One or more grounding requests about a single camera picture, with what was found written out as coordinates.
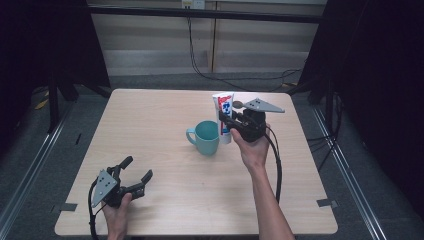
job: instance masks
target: human arm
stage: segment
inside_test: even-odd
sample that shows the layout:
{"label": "human arm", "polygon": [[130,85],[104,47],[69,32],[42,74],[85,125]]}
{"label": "human arm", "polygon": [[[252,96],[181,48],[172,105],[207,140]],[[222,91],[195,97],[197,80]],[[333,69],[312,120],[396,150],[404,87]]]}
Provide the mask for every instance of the human arm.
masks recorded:
{"label": "human arm", "polygon": [[131,200],[131,193],[127,193],[122,198],[119,208],[113,208],[109,205],[103,207],[107,223],[108,240],[122,240],[125,238],[128,227],[128,206]]}
{"label": "human arm", "polygon": [[265,169],[269,142],[265,137],[248,143],[236,129],[231,129],[234,142],[240,148],[243,163],[252,178],[253,196],[258,216],[261,240],[294,239],[289,224],[275,199]]}

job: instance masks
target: wooden table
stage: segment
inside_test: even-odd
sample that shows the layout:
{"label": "wooden table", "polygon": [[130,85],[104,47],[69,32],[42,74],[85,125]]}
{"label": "wooden table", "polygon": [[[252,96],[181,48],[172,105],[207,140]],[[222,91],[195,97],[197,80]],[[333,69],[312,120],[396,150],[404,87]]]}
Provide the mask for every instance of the wooden table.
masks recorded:
{"label": "wooden table", "polygon": [[[221,145],[211,157],[197,152],[185,136],[202,120],[216,120],[212,95],[218,92],[178,90],[115,90],[69,193],[74,212],[62,212],[55,231],[62,236],[90,235],[87,196],[101,169],[134,161],[121,171],[123,186],[140,181],[152,169],[146,195],[131,203],[129,235],[258,234],[251,179],[238,146]],[[284,108],[267,113],[277,135],[283,166],[280,206],[295,234],[337,231],[311,152],[289,95],[236,92],[235,100],[256,97]],[[267,172],[275,192],[277,171],[270,148]],[[97,232],[107,234],[103,213]]]}

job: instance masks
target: forearm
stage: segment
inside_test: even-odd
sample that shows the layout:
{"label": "forearm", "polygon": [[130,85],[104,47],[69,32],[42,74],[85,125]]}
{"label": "forearm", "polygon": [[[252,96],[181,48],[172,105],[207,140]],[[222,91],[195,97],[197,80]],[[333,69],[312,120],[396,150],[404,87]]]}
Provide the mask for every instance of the forearm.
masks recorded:
{"label": "forearm", "polygon": [[275,199],[264,168],[251,171],[253,195],[261,240],[294,239],[280,206]]}

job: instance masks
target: gray floor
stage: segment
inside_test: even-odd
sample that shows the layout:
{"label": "gray floor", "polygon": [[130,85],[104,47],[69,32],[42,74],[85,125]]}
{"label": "gray floor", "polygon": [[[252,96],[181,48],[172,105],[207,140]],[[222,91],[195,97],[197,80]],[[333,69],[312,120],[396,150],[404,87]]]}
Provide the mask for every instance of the gray floor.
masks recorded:
{"label": "gray floor", "polygon": [[[281,73],[220,74],[229,77],[273,77]],[[296,82],[298,74],[291,75],[285,82]],[[233,85],[247,90],[268,91],[281,84],[277,80],[232,80]],[[160,88],[198,90],[237,90],[219,80],[206,80],[195,74],[151,75],[112,77],[113,88]],[[61,101],[61,109],[69,107],[69,117],[29,191],[6,239],[68,239],[57,236],[54,226],[59,216],[52,211],[54,206],[65,202],[79,166],[88,149],[102,112],[107,104],[104,99],[83,87],[76,102]],[[23,118],[12,148],[0,161],[0,207],[2,211],[9,203],[14,190],[29,168],[31,161],[42,145],[48,129],[48,108],[34,110],[42,94],[33,96],[33,104]],[[307,93],[296,94],[293,102],[299,115],[306,138],[321,137],[322,132],[314,116],[314,107],[307,102]],[[338,142],[349,165],[357,177],[371,208],[374,210],[387,239],[424,239],[423,221],[413,212],[399,189],[380,170],[372,154],[363,147],[347,113],[343,114]],[[325,141],[310,141],[311,152],[317,166],[329,151]],[[358,207],[345,183],[343,175],[330,154],[320,176],[327,195],[337,201],[334,214],[339,225],[337,233],[329,236],[297,236],[298,239],[373,239]],[[75,237],[69,239],[90,239]]]}

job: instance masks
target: teal mug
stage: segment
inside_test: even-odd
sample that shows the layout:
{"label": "teal mug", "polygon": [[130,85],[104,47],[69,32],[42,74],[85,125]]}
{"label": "teal mug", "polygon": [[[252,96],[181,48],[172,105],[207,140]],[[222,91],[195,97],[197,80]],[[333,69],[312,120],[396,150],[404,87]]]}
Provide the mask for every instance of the teal mug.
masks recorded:
{"label": "teal mug", "polygon": [[219,145],[218,124],[214,121],[202,121],[195,128],[186,131],[189,142],[196,146],[197,150],[206,156],[215,154]]}

